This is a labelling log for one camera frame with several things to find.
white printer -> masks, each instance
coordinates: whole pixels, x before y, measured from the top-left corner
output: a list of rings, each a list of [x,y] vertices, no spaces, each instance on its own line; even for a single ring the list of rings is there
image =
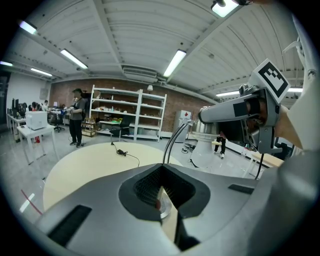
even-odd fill
[[[25,114],[26,126],[32,130],[38,130],[47,127],[46,111],[30,111]]]

gray floor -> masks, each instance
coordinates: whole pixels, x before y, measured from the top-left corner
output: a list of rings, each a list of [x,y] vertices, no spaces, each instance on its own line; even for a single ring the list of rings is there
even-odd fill
[[[55,132],[57,150],[61,158],[75,150],[78,150],[78,148],[75,146],[69,146],[69,136],[69,127],[65,127],[65,131],[61,131],[60,133]],[[86,143],[85,147],[98,143],[110,142],[110,137],[106,135],[98,135],[93,138],[83,137],[83,139]],[[125,138],[125,140],[128,142],[133,142],[133,140],[129,138]],[[137,141],[137,143],[148,145],[160,150],[164,150],[167,142],[167,139],[162,139],[160,142],[155,142],[153,140]],[[26,141],[23,141],[22,143],[24,147],[27,147]],[[34,144],[33,147],[36,152],[36,156],[41,156],[37,160],[40,168],[42,169],[43,173],[48,176],[50,170],[57,163],[57,158],[53,151],[51,135],[45,135],[43,137],[43,143],[46,152],[46,155],[44,156],[41,156],[42,150],[39,144]],[[195,144],[197,142],[191,140],[189,143]],[[181,143],[176,143],[171,152],[172,156],[182,163],[183,166],[198,171],[224,176],[241,177],[249,164],[248,159],[227,149],[224,159],[220,159],[218,155],[213,154],[212,166],[206,170],[199,169],[195,168],[190,162],[191,153],[182,153],[182,148],[183,145]],[[22,205],[26,202],[26,197],[24,194],[27,197],[30,197],[32,194],[34,194],[30,201],[42,213],[44,210],[42,195],[45,182],[41,179],[42,177],[40,177],[39,173],[35,170],[33,164],[27,164],[21,142],[16,143],[13,135],[10,134],[10,132],[3,132],[0,134],[0,166],[0,177],[2,180],[1,185],[4,188],[4,191],[7,193],[7,197],[12,205],[12,208],[20,213]],[[253,175],[255,175],[257,171],[258,165],[256,164],[252,175],[248,174],[248,177],[246,178],[253,179]],[[34,223],[40,216],[40,213],[37,212],[30,204],[21,214],[32,223]]]

white ceiling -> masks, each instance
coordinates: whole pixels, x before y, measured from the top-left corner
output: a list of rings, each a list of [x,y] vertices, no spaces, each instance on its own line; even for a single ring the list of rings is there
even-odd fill
[[[282,55],[298,37],[289,13],[274,4],[252,4],[221,18],[211,11],[211,4],[212,0],[47,0],[26,20],[36,26],[37,34],[20,29],[5,58],[20,72],[28,73],[29,67],[48,71],[54,81],[91,75],[126,79],[123,65],[155,70],[161,79],[177,49],[182,49],[186,58],[166,82],[195,96],[217,99],[217,93],[236,90],[266,58],[293,85],[301,83],[297,52]],[[62,49],[88,70],[67,61]]]

brick wall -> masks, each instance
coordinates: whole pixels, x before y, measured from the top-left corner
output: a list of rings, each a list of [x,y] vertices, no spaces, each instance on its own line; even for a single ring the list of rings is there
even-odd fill
[[[137,91],[139,89],[143,89],[144,93],[148,93],[147,85],[140,84],[136,82],[124,81],[124,80],[113,80],[113,79],[84,79],[84,80],[73,80],[73,81],[64,81],[53,83],[51,86],[50,92],[50,102],[49,105],[53,106],[54,102],[58,102],[60,105],[65,104],[66,106],[70,106],[73,100],[72,91],[76,88],[81,88],[82,91],[87,91],[87,93],[91,93],[92,86],[95,85],[96,88],[112,88],[120,90],[128,90],[128,91]],[[153,86],[153,91],[151,94],[160,95],[166,97],[166,105],[163,117],[162,131],[163,132],[173,132],[174,122],[176,111],[185,110],[189,111],[192,114],[192,119],[195,120],[198,117],[198,112],[200,108],[203,106],[210,106],[211,103],[204,101],[202,99],[183,94],[174,90],[166,89],[159,86]],[[114,95],[114,100],[125,100],[124,96]],[[134,98],[128,96],[126,100],[134,101]],[[159,101],[151,100],[151,99],[143,99],[143,103],[157,105]],[[128,113],[132,113],[134,111],[132,106],[127,105],[116,105],[116,104],[108,104],[104,102],[94,102],[93,107],[95,108],[100,104],[100,106],[108,106],[111,108],[121,108],[121,111],[127,110]],[[157,111],[149,108],[141,108],[141,114],[153,114],[156,115]],[[157,122],[156,120],[152,120],[150,118],[140,118],[140,123],[152,124]]]

fluorescent light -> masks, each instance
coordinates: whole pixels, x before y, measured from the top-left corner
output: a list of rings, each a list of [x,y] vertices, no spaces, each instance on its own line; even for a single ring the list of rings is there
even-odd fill
[[[219,93],[216,96],[222,97],[222,96],[236,95],[236,94],[240,94],[238,90],[237,91],[225,92],[225,93]]]
[[[289,88],[288,92],[291,92],[291,93],[302,93],[302,88]]]
[[[44,71],[41,71],[41,70],[38,70],[38,69],[35,69],[35,68],[31,68],[31,70],[34,71],[34,72],[38,72],[38,73],[44,74],[46,76],[52,77],[52,74],[49,74],[47,72],[44,72]]]
[[[218,14],[220,17],[225,17],[229,14],[232,10],[234,10],[238,4],[232,0],[224,0],[225,6],[221,7],[216,1],[213,2],[211,6],[212,11]]]
[[[78,60],[75,56],[73,56],[70,52],[68,52],[66,49],[63,49],[61,53],[66,56],[68,59],[72,60],[75,64],[80,66],[83,69],[87,69],[88,67],[83,64],[80,60]]]
[[[176,67],[179,65],[179,63],[184,59],[186,54],[187,53],[183,50],[177,50],[169,66],[166,68],[163,76],[166,78],[169,77],[172,74],[172,72],[176,69]]]
[[[34,34],[37,30],[30,24],[26,23],[25,21],[22,21],[19,24],[20,28],[24,29],[25,31],[28,31],[30,34]]]
[[[0,61],[0,64],[1,64],[1,65],[6,65],[6,66],[10,66],[10,67],[13,66],[12,63],[5,62],[5,61]]]

